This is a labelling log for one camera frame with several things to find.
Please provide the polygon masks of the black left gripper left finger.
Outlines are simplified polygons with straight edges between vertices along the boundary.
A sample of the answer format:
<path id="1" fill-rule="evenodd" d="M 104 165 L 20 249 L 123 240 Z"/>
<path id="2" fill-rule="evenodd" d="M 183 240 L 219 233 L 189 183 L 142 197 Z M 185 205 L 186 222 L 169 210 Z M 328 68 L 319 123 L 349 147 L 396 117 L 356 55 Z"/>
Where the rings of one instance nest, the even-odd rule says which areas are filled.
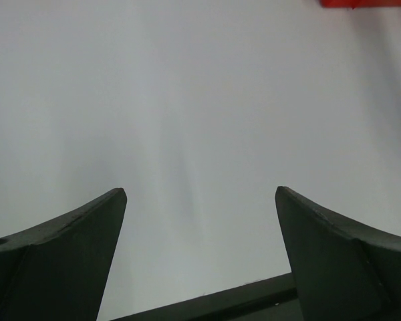
<path id="1" fill-rule="evenodd" d="M 0 320 L 96 320 L 126 204 L 115 188 L 0 237 Z"/>

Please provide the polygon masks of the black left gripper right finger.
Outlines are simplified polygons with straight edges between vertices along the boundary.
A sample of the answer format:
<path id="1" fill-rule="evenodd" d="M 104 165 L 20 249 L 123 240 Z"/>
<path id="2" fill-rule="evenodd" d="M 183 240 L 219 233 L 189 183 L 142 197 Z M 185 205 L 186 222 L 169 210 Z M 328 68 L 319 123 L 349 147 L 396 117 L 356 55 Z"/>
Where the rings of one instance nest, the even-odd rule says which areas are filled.
<path id="1" fill-rule="evenodd" d="M 305 320 L 401 320 L 401 236 L 288 187 L 275 204 Z"/>

